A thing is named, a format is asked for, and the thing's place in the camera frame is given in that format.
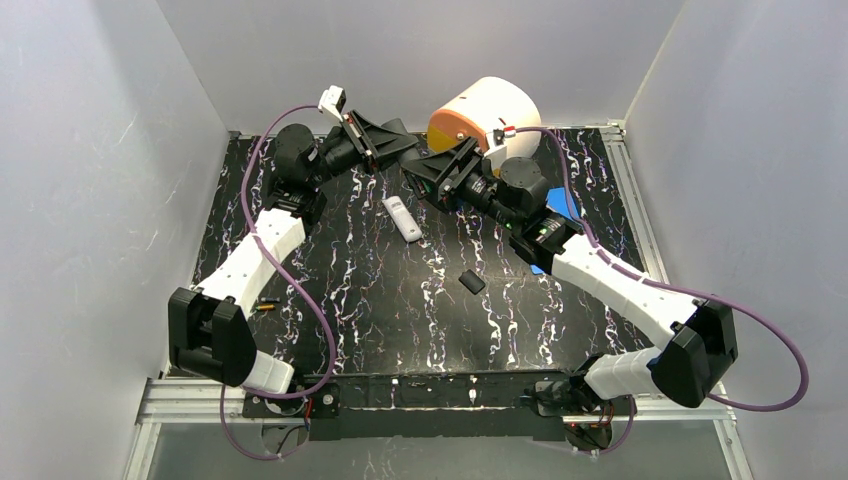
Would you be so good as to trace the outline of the white remote control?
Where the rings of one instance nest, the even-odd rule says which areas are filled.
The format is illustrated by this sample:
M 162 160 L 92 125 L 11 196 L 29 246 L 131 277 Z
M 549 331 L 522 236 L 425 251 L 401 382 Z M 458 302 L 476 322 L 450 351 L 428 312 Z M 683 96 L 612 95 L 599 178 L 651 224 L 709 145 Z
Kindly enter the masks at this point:
M 419 225 L 399 196 L 383 199 L 382 204 L 407 243 L 417 242 L 421 239 L 422 231 Z

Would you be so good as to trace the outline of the black remote battery cover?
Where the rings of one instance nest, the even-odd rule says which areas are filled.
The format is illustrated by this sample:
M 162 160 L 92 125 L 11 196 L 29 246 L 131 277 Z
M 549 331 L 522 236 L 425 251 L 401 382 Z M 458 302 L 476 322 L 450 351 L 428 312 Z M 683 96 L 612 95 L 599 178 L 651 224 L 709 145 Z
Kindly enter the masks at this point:
M 466 270 L 459 276 L 459 282 L 473 295 L 479 294 L 486 282 L 472 270 Z

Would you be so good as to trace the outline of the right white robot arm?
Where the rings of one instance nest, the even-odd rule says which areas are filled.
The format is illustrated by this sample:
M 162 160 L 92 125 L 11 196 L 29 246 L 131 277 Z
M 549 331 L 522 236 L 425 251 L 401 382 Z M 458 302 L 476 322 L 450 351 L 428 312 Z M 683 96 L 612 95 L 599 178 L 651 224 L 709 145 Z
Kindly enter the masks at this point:
M 470 206 L 494 219 L 509 231 L 509 245 L 522 260 L 592 295 L 650 340 L 649 348 L 589 357 L 567 379 L 533 393 L 537 404 L 590 411 L 611 399 L 651 394 L 697 408 L 737 359 L 730 308 L 656 288 L 614 258 L 576 221 L 549 207 L 551 184 L 535 160 L 513 157 L 495 167 L 467 139 L 400 166 L 417 198 L 443 212 Z

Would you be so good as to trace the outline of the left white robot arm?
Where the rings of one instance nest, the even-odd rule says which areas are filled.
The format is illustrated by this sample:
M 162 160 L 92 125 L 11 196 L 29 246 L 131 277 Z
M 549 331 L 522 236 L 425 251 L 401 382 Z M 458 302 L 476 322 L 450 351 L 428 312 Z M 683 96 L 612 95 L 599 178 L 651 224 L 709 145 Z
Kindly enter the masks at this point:
M 211 275 L 195 286 L 176 289 L 169 298 L 169 360 L 174 367 L 272 399 L 306 397 L 328 382 L 330 371 L 313 386 L 292 390 L 293 366 L 258 350 L 248 318 L 266 284 L 280 274 L 317 316 L 329 352 L 335 355 L 335 339 L 322 308 L 283 262 L 320 220 L 327 202 L 323 184 L 354 168 L 379 173 L 419 152 L 418 138 L 400 119 L 375 124 L 351 110 L 336 121 L 323 140 L 299 123 L 277 133 L 259 214 L 251 212 L 249 188 L 240 192 L 246 236 Z

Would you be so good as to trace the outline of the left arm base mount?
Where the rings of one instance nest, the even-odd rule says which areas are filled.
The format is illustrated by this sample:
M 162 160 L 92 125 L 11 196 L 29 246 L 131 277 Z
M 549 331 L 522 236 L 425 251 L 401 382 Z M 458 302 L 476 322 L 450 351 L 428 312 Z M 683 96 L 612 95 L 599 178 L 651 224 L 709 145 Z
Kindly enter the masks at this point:
M 340 412 L 340 385 L 325 384 L 316 393 L 294 399 L 273 399 L 246 393 L 241 415 L 261 424 L 261 438 L 269 454 L 286 458 L 303 447 L 320 420 L 334 420 Z

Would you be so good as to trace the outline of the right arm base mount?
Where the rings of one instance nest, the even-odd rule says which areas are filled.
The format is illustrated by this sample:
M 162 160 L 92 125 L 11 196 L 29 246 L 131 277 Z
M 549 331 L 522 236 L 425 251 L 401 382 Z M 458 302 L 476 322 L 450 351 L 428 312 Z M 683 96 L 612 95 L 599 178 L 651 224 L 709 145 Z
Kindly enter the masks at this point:
M 603 400 L 585 382 L 542 380 L 524 389 L 518 403 L 542 418 L 566 420 L 566 440 L 575 453 L 597 458 L 619 448 L 638 413 L 632 396 Z

